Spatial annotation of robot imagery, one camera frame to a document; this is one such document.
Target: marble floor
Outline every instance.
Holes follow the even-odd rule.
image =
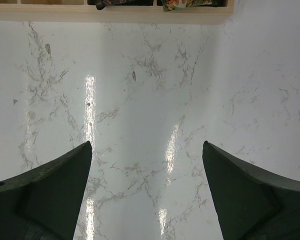
[[[221,240],[205,140],[300,181],[300,0],[220,26],[0,21],[0,180],[87,140],[75,240]]]

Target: floral patterned fabric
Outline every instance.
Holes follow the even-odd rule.
[[[163,10],[169,12],[172,10],[183,9],[188,7],[211,5],[218,6],[220,0],[161,0],[163,4]]]
[[[95,0],[96,9],[102,10],[108,5],[121,5],[133,2],[134,0]]]

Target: wooden shelf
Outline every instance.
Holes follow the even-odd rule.
[[[154,24],[222,24],[234,11],[234,1],[226,6],[189,7],[164,12],[152,6],[107,6],[97,10],[87,0],[0,0],[0,20],[41,22],[100,22]]]

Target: dark fabric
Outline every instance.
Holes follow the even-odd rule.
[[[72,240],[91,160],[86,142],[0,181],[0,240]]]
[[[203,164],[224,240],[300,240],[300,182],[207,141]]]
[[[96,9],[102,10],[108,5],[123,5],[135,0],[95,0]]]

